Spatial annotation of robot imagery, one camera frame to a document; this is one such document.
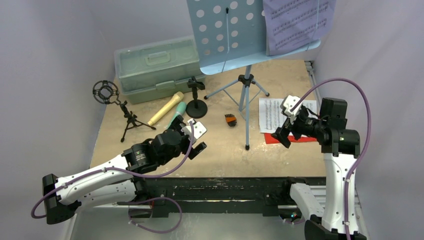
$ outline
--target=light blue music stand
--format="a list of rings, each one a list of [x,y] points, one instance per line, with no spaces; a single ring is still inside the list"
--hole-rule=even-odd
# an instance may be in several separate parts
[[[249,150],[249,103],[260,92],[267,97],[270,95],[251,74],[252,65],[314,49],[321,41],[310,42],[283,55],[267,56],[267,30],[262,0],[187,0],[187,5],[200,70],[206,75],[213,75],[246,67],[243,77],[240,75],[236,80],[206,95],[204,99],[224,91],[235,102],[246,121],[245,149]],[[243,83],[239,102],[226,91],[226,88],[238,82]],[[252,99],[249,99],[250,84],[259,88]]]

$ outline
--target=box lid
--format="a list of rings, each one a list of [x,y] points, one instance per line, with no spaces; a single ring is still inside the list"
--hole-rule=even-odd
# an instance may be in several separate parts
[[[120,49],[115,52],[116,75],[120,79],[198,61],[199,56],[192,36]]]

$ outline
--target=white paper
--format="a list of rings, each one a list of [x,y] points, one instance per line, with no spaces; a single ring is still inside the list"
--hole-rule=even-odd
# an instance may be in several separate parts
[[[322,38],[331,29],[335,7],[336,0],[263,0],[269,55]]]
[[[278,127],[281,127],[286,121],[286,116],[280,106],[284,98],[259,98],[259,132],[273,134]],[[304,100],[303,105],[312,112],[317,113],[316,100]]]

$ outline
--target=box handle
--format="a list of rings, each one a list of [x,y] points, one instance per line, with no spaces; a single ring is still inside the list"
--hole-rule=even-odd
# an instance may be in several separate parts
[[[169,90],[169,89],[175,89],[175,81],[165,81],[156,84],[157,90]]]
[[[153,66],[157,64],[164,64],[171,60],[171,54],[167,51],[160,51],[149,54],[144,58],[147,66]]]

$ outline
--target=red paper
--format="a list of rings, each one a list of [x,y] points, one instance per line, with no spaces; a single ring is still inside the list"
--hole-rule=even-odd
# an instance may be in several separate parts
[[[271,136],[271,133],[264,133],[266,144],[279,144],[280,142]],[[303,136],[299,140],[296,140],[294,136],[288,136],[288,140],[292,143],[308,143],[316,142],[317,139],[313,137]]]

